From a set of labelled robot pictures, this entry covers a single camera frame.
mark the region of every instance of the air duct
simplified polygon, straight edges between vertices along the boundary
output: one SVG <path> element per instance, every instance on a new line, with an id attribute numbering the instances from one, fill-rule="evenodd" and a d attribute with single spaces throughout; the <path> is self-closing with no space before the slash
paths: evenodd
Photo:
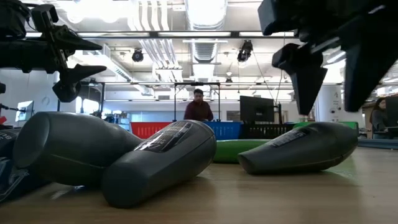
<path id="1" fill-rule="evenodd" d="M 88 64 L 102 64 L 105 65 L 108 70 L 112 71 L 116 75 L 123 77 L 127 82 L 138 82 L 138 80 L 134 79 L 132 75 L 118 62 L 114 61 L 111 59 L 111 49 L 104 44 L 102 50 L 96 50 L 95 52 L 90 52 L 90 51 L 82 51 L 82 54 L 75 54 L 75 56 L 83 56 L 81 58 L 82 61 L 88 62 Z M 134 85 L 134 87 L 141 92 L 143 96 L 154 96 L 154 90 L 145 86 L 141 85 Z"/>
<path id="2" fill-rule="evenodd" d="M 187 13 L 189 29 L 222 30 L 226 17 L 227 5 L 227 0 L 185 0 L 185 11 Z M 218 44 L 192 43 L 194 62 L 211 63 L 216 57 L 217 51 Z"/>

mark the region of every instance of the black bag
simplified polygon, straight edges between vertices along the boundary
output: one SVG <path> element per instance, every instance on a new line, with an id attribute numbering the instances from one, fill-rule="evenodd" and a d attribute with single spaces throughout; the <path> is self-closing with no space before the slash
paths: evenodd
<path id="1" fill-rule="evenodd" d="M 12 148 L 20 129 L 0 130 L 0 204 L 19 198 L 48 181 L 27 169 L 16 169 L 12 161 Z"/>

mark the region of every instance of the red bin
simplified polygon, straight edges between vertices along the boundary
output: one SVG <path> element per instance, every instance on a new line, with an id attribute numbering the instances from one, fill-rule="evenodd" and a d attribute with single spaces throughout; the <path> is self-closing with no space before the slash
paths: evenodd
<path id="1" fill-rule="evenodd" d="M 171 122 L 131 122 L 131 131 L 142 139 L 151 137 Z"/>

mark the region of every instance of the window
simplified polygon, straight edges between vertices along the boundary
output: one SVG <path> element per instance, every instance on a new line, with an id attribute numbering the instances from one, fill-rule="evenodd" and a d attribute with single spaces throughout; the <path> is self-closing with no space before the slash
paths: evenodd
<path id="1" fill-rule="evenodd" d="M 94 111 L 98 111 L 100 108 L 100 104 L 97 101 L 84 99 L 83 100 L 83 113 L 91 114 Z"/>
<path id="2" fill-rule="evenodd" d="M 82 107 L 82 101 L 81 101 L 81 97 L 78 96 L 76 98 L 76 113 L 81 113 L 81 107 Z"/>

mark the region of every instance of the cable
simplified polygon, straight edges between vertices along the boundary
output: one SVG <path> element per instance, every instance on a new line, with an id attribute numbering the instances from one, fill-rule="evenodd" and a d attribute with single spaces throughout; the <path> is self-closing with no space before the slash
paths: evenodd
<path id="1" fill-rule="evenodd" d="M 34 31 L 37 32 L 37 29 L 33 28 L 32 25 L 30 24 L 30 19 L 27 20 L 27 25 Z"/>
<path id="2" fill-rule="evenodd" d="M 284 45 L 285 45 L 285 41 L 286 41 L 286 32 L 284 32 Z M 279 80 L 279 85 L 278 85 L 278 92 L 276 94 L 276 100 L 275 102 L 278 101 L 278 96 L 279 96 L 279 90 L 280 90 L 280 84 L 282 83 L 282 77 L 283 77 L 283 71 L 282 69 L 280 70 L 280 80 Z"/>
<path id="3" fill-rule="evenodd" d="M 261 68 L 260 68 L 259 62 L 258 62 L 258 60 L 257 60 L 256 54 L 254 53 L 254 49 L 253 49 L 252 51 L 253 51 L 254 59 L 256 60 L 256 63 L 257 63 L 257 67 L 258 67 L 258 68 L 259 68 L 259 70 L 260 70 L 260 73 L 261 73 L 262 79 L 264 80 L 264 83 L 266 84 L 266 87 L 267 87 L 267 89 L 268 89 L 268 91 L 269 91 L 269 94 L 270 94 L 270 96 L 271 96 L 272 100 L 274 101 L 274 103 L 275 103 L 275 105 L 276 105 L 277 103 L 276 103 L 276 101 L 275 101 L 274 97 L 272 96 L 271 90 L 270 90 L 270 89 L 269 89 L 269 87 L 268 87 L 268 84 L 267 84 L 267 81 L 266 81 L 266 79 L 264 78 L 264 75 L 262 74 L 262 71 L 261 71 Z"/>

